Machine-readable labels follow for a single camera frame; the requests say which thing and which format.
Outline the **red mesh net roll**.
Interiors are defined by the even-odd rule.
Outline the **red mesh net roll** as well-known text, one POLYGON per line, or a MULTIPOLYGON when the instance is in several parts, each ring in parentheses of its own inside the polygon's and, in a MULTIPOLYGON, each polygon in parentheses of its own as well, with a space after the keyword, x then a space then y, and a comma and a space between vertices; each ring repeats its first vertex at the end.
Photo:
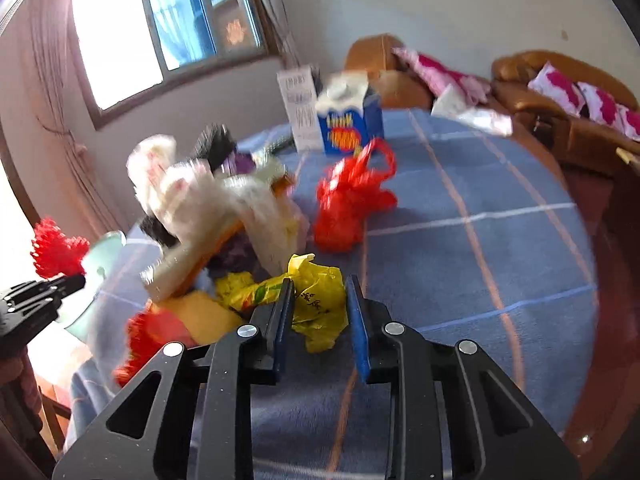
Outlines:
POLYGON ((35 226, 30 252, 36 274, 45 280, 60 274, 85 275, 82 259, 90 246, 85 237, 67 237, 52 218, 42 219, 35 226))

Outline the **yellow plastic bag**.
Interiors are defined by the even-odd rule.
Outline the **yellow plastic bag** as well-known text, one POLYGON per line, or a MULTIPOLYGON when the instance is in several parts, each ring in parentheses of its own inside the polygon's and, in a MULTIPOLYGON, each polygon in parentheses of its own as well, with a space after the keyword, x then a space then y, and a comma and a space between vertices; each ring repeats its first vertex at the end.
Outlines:
POLYGON ((294 285, 292 329, 305 338, 309 353, 331 350, 348 324, 342 272, 314 263, 314 254, 292 255, 285 274, 257 283, 248 272, 214 281, 218 301, 246 318, 256 307, 275 302, 289 279, 294 285))

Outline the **purple foil wrapper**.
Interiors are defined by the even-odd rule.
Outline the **purple foil wrapper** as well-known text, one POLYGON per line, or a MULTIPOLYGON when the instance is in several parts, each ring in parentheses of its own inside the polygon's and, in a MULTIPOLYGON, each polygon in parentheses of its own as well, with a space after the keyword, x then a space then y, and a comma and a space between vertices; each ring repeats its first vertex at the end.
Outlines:
MULTIPOLYGON (((255 169, 255 163, 250 154, 234 151, 219 169, 230 176, 250 174, 255 169)), ((227 273, 253 272, 257 266, 257 256, 253 245, 239 217, 238 202, 232 204, 231 213, 232 224, 236 226, 236 229, 232 234, 226 235, 221 248, 205 266, 207 274, 212 280, 222 278, 227 273)))

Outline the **clear plastic bag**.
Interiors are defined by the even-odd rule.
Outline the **clear plastic bag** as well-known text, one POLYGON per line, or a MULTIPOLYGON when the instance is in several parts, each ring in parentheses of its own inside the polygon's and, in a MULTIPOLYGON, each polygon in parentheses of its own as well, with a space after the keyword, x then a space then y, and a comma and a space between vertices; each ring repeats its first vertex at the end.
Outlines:
POLYGON ((301 252, 309 231, 305 215, 291 200, 292 172, 277 154, 292 148, 289 134, 258 148, 250 174, 230 176, 209 170, 205 160, 180 162, 171 136, 150 136, 127 159, 127 172, 144 215, 155 214, 178 238, 174 247, 141 274, 154 301, 184 295, 209 259, 218 252, 232 224, 232 204, 253 245, 262 270, 270 275, 285 271, 288 259, 301 252))

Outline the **mint green trash bucket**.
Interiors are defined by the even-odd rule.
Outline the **mint green trash bucket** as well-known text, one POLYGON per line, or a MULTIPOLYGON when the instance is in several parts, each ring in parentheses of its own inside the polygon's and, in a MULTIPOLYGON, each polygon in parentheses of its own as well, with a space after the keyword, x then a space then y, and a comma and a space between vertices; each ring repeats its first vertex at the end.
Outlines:
POLYGON ((119 253, 126 245, 122 231, 112 231, 93 243, 81 263, 86 271, 85 287, 74 292, 62 302, 58 322, 81 342, 87 341, 88 326, 92 318, 96 297, 114 269, 119 253))

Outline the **blue plaid tablecloth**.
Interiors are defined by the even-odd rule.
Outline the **blue plaid tablecloth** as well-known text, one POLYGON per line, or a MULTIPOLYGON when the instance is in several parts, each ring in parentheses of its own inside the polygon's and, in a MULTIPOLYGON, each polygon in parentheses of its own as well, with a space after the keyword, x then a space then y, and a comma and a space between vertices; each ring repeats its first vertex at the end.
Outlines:
MULTIPOLYGON (((420 110, 384 116, 396 208, 369 219, 324 266, 426 338, 476 341, 563 431, 590 367, 597 280, 575 203, 520 144, 420 110)), ((252 395, 255 474, 374 479, 384 474, 390 395, 360 382, 347 336, 311 354, 288 343, 285 375, 252 395)))

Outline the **left pink curtain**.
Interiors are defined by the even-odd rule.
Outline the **left pink curtain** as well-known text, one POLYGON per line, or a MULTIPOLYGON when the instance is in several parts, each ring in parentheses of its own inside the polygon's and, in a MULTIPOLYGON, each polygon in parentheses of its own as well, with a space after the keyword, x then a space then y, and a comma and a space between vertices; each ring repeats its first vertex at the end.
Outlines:
POLYGON ((89 152, 66 118, 68 24, 72 0, 24 0, 20 30, 25 86, 32 112, 50 150, 53 183, 70 201, 90 233, 101 236, 126 226, 111 197, 99 184, 89 152))

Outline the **pink curtain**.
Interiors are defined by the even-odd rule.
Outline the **pink curtain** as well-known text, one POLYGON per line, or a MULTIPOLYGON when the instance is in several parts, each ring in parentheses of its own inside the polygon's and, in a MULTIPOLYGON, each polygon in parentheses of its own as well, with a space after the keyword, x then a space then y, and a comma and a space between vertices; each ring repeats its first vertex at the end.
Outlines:
POLYGON ((50 150, 53 183, 70 201, 90 233, 101 236, 126 226, 111 197, 99 184, 89 152, 66 118, 68 24, 72 0, 24 0, 20 30, 25 86, 32 112, 50 150))
POLYGON ((300 65, 298 49, 292 34, 290 23, 288 22, 288 11, 284 0, 262 0, 279 51, 282 54, 286 67, 297 67, 300 65))

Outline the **red plastic bag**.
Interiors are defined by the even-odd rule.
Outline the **red plastic bag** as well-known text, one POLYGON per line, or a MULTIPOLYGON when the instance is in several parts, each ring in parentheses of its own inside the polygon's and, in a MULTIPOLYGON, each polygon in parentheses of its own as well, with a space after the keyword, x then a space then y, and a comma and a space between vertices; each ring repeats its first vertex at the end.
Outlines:
POLYGON ((361 243, 367 218, 398 204, 396 195, 382 188, 396 171, 395 153, 383 139, 335 164, 317 186, 314 244, 322 252, 341 254, 361 243))

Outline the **brown leather sofa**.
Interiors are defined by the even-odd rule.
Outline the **brown leather sofa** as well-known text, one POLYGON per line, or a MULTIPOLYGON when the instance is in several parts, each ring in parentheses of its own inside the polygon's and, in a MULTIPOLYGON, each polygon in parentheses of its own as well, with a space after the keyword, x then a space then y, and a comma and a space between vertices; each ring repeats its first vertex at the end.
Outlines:
POLYGON ((639 103, 600 68, 548 50, 497 58, 492 91, 561 164, 612 176, 621 148, 639 154, 639 103))

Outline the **white crumpled paper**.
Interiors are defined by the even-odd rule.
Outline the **white crumpled paper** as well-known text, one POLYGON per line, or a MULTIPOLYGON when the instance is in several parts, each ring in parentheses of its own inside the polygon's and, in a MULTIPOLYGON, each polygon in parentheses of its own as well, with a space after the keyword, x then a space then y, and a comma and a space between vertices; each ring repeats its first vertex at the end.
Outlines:
POLYGON ((510 116, 486 107, 471 106, 465 95, 454 84, 448 84, 444 92, 434 101, 431 113, 434 116, 454 119, 494 136, 512 136, 513 124, 510 116))

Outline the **blue white juice carton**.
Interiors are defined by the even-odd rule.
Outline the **blue white juice carton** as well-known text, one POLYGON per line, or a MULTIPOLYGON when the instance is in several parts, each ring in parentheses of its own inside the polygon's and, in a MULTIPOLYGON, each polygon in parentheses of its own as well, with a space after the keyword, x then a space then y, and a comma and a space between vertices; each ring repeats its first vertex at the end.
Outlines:
POLYGON ((381 97, 364 70, 333 75, 316 102, 324 152, 349 155, 384 138, 381 97))

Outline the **pink white sofa pillow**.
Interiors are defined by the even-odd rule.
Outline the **pink white sofa pillow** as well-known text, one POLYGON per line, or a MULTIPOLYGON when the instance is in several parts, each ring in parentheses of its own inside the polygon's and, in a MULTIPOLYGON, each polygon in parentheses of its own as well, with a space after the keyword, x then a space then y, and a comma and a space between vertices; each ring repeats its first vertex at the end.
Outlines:
POLYGON ((586 105, 576 84, 550 62, 544 64, 537 76, 529 81, 527 88, 555 102, 566 114, 574 117, 579 117, 586 105))

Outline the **white tall milk carton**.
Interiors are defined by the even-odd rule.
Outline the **white tall milk carton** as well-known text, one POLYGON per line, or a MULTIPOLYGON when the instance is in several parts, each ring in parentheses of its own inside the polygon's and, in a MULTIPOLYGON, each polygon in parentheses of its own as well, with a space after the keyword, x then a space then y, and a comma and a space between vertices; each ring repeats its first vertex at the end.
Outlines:
POLYGON ((318 70, 304 65, 277 73, 284 108, 299 152, 323 151, 316 103, 318 70))

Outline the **right pink curtain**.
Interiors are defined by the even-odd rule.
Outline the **right pink curtain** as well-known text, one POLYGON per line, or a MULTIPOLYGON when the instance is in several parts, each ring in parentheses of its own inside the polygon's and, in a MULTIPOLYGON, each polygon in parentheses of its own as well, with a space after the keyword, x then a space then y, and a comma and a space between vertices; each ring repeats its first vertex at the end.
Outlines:
POLYGON ((292 34, 290 23, 288 22, 288 11, 284 0, 262 0, 279 51, 282 54, 286 67, 297 67, 300 65, 298 49, 292 34))

